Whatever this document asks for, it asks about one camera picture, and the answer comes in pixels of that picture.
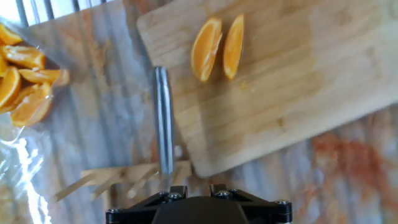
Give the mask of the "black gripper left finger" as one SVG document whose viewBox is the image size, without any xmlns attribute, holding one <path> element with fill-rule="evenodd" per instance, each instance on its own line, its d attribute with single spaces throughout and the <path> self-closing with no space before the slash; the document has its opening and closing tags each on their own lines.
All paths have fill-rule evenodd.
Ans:
<svg viewBox="0 0 398 224">
<path fill-rule="evenodd" d="M 188 196 L 187 186 L 172 186 L 169 191 L 161 191 L 130 208 L 112 208 L 105 213 L 105 224 L 152 223 L 161 205 L 182 200 Z"/>
</svg>

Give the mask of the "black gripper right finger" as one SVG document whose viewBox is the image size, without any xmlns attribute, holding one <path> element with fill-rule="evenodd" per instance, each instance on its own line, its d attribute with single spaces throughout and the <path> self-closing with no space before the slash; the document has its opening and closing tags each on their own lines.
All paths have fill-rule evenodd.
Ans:
<svg viewBox="0 0 398 224">
<path fill-rule="evenodd" d="M 239 215 L 248 223 L 293 223 L 292 202 L 267 201 L 239 189 L 228 189 L 225 184 L 211 184 L 210 196 L 236 204 Z"/>
</svg>

